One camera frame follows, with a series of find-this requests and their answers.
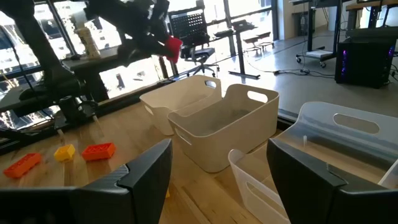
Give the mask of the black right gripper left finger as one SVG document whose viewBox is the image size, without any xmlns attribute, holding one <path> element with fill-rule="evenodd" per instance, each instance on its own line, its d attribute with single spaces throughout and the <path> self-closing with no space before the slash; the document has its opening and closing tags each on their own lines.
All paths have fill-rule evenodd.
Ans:
<svg viewBox="0 0 398 224">
<path fill-rule="evenodd" d="M 0 189 L 0 224 L 159 224 L 171 139 L 83 187 Z"/>
</svg>

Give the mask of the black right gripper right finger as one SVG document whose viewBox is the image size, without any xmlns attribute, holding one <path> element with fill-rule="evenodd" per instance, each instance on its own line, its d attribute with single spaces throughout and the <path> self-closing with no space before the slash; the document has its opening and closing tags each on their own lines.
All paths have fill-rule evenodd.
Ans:
<svg viewBox="0 0 398 224">
<path fill-rule="evenodd" d="M 398 189 L 387 189 L 278 139 L 267 161 L 291 224 L 398 224 Z"/>
</svg>

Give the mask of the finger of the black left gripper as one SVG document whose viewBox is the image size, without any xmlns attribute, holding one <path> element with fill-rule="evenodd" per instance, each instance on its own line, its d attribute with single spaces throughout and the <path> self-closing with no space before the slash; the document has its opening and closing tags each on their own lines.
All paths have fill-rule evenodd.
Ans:
<svg viewBox="0 0 398 224">
<path fill-rule="evenodd" d="M 149 55 L 161 55 L 172 57 L 173 53 L 166 46 L 162 45 L 153 35 L 144 35 L 136 39 L 137 48 Z"/>
<path fill-rule="evenodd" d="M 160 12 L 159 15 L 157 16 L 157 38 L 158 39 L 168 39 L 169 38 L 169 32 L 167 30 L 165 18 L 166 18 L 165 12 Z"/>
</svg>

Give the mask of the red toy block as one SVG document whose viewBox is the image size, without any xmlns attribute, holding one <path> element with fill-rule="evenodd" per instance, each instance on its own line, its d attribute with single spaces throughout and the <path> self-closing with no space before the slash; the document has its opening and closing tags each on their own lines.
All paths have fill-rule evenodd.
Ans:
<svg viewBox="0 0 398 224">
<path fill-rule="evenodd" d="M 178 59 L 180 57 L 182 45 L 183 45 L 183 42 L 180 39 L 175 38 L 170 35 L 169 38 L 165 42 L 165 48 L 169 52 L 169 54 L 166 56 L 166 58 L 173 63 L 177 63 Z"/>
</svg>

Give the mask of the orange toy block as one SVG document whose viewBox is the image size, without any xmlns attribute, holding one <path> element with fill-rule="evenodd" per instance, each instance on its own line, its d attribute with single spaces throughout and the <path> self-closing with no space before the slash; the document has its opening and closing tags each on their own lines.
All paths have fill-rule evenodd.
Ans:
<svg viewBox="0 0 398 224">
<path fill-rule="evenodd" d="M 8 178 L 20 178 L 34 166 L 39 164 L 41 160 L 42 156 L 39 153 L 26 154 L 23 158 L 3 170 L 3 173 Z"/>
<path fill-rule="evenodd" d="M 87 146 L 81 156 L 85 161 L 96 161 L 101 159 L 109 159 L 116 151 L 116 146 L 112 142 L 104 144 L 94 144 Z"/>
</svg>

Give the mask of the black office chair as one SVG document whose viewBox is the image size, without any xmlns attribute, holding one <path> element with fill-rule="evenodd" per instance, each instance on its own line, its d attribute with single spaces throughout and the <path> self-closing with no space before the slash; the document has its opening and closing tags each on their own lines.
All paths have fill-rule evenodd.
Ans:
<svg viewBox="0 0 398 224">
<path fill-rule="evenodd" d="M 206 70 L 212 72 L 212 77 L 216 77 L 216 71 L 220 67 L 217 64 L 206 64 L 206 61 L 215 54 L 215 48 L 210 47 L 210 36 L 208 35 L 207 24 L 205 20 L 204 9 L 193 7 L 179 11 L 169 12 L 169 31 L 177 39 L 182 41 L 180 58 L 186 62 L 194 64 L 191 68 L 181 75 L 196 75 Z"/>
</svg>

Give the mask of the white printed paper package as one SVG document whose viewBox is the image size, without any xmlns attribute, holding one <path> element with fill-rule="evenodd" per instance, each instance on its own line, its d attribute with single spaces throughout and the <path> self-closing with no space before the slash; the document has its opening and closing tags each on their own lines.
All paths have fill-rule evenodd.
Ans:
<svg viewBox="0 0 398 224">
<path fill-rule="evenodd" d="M 100 52 L 95 44 L 95 41 L 91 35 L 89 28 L 79 27 L 75 33 L 79 36 L 82 44 L 85 46 L 85 53 L 88 59 L 99 59 L 101 57 Z"/>
</svg>

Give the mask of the white plastic bin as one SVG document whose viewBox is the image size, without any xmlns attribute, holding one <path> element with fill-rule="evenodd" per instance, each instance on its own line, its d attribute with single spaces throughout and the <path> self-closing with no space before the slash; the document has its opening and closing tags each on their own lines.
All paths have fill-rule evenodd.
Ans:
<svg viewBox="0 0 398 224">
<path fill-rule="evenodd" d="M 184 78 L 140 96 L 152 124 L 166 136 L 174 133 L 169 113 L 188 116 L 221 99 L 221 80 L 204 75 Z"/>
</svg>

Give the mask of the dark grey desk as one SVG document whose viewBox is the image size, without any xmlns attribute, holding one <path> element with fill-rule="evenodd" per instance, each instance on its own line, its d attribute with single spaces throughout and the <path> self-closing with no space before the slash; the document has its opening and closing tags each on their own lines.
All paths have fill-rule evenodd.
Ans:
<svg viewBox="0 0 398 224">
<path fill-rule="evenodd" d="M 98 59 L 90 60 L 81 56 L 79 60 L 62 60 L 64 66 L 74 71 L 78 79 L 85 82 L 87 91 L 96 102 L 109 99 L 100 73 L 114 69 L 120 64 L 118 60 L 118 46 L 103 49 L 99 52 L 101 57 Z"/>
</svg>

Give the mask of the clear plastic bin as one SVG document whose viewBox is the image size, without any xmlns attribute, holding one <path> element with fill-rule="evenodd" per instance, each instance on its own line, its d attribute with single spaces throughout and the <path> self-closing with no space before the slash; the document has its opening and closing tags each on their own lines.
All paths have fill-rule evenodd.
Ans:
<svg viewBox="0 0 398 224">
<path fill-rule="evenodd" d="M 398 189 L 398 118 L 309 102 L 296 122 L 274 138 L 377 185 Z M 246 209 L 262 224 L 291 224 L 271 176 L 267 144 L 251 154 L 234 149 L 228 160 Z"/>
</svg>

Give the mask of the black standing desk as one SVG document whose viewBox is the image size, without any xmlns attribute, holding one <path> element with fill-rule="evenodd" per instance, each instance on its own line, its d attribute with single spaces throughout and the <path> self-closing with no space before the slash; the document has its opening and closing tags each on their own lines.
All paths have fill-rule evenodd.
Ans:
<svg viewBox="0 0 398 224">
<path fill-rule="evenodd" d="M 239 60 L 239 71 L 229 71 L 228 73 L 231 75 L 236 75 L 244 78 L 250 78 L 253 80 L 258 80 L 261 76 L 260 75 L 250 75 L 245 72 L 245 67 L 244 67 L 244 53 L 243 53 L 243 45 L 242 45 L 242 39 L 241 39 L 241 33 L 249 30 L 253 30 L 256 28 L 255 25 L 252 23 L 246 21 L 246 20 L 240 20 L 237 22 L 232 23 L 233 27 L 228 30 L 221 30 L 217 33 L 214 33 L 215 40 L 222 39 L 225 37 L 232 37 L 235 35 L 236 37 L 236 45 L 237 45 L 237 50 L 238 50 L 238 60 Z"/>
</svg>

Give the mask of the light grey plastic bin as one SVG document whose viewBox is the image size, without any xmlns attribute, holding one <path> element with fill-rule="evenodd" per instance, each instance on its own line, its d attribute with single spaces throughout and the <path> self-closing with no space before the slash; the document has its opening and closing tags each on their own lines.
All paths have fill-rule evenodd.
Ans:
<svg viewBox="0 0 398 224">
<path fill-rule="evenodd" d="M 279 93 L 243 84 L 230 85 L 225 96 L 190 115 L 168 115 L 177 144 L 209 173 L 229 166 L 228 154 L 246 154 L 266 142 L 277 129 Z"/>
</svg>

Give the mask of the black computer tower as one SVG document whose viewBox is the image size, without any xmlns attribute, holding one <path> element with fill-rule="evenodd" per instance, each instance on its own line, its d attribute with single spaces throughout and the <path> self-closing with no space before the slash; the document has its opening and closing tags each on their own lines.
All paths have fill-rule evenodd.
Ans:
<svg viewBox="0 0 398 224">
<path fill-rule="evenodd" d="M 335 82 L 381 88 L 389 82 L 396 41 L 346 39 L 337 45 Z"/>
</svg>

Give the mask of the wooden top desk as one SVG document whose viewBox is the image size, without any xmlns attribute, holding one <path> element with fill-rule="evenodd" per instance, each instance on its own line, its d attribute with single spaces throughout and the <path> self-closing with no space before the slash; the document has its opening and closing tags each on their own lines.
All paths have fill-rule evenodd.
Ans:
<svg viewBox="0 0 398 224">
<path fill-rule="evenodd" d="M 382 11 L 383 6 L 387 6 L 386 13 L 384 15 L 384 20 L 382 23 L 382 27 L 385 27 L 389 11 L 394 7 L 398 7 L 398 0 L 366 0 L 366 1 L 363 0 L 347 5 L 346 6 L 346 11 L 348 12 L 347 30 L 352 30 L 356 28 L 358 11 L 368 7 L 370 7 L 368 28 L 375 28 L 378 20 L 378 15 Z"/>
</svg>

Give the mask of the black wheeled desk frame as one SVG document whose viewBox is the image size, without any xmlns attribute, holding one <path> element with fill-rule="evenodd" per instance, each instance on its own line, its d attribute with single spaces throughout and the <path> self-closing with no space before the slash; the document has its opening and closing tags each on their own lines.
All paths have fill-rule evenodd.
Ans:
<svg viewBox="0 0 398 224">
<path fill-rule="evenodd" d="M 307 14 L 307 38 L 305 42 L 307 43 L 307 51 L 302 51 L 301 54 L 295 56 L 297 63 L 301 63 L 302 60 L 306 58 L 317 59 L 321 68 L 326 67 L 326 61 L 336 58 L 337 55 L 337 45 L 340 40 L 340 24 L 341 24 L 341 13 L 343 0 L 290 0 L 294 6 L 302 4 L 308 4 L 308 14 Z M 333 50 L 326 51 L 324 47 L 319 47 L 317 49 L 313 48 L 313 33 L 315 31 L 315 9 L 323 9 L 326 7 L 336 7 L 335 15 L 335 30 L 333 35 Z"/>
</svg>

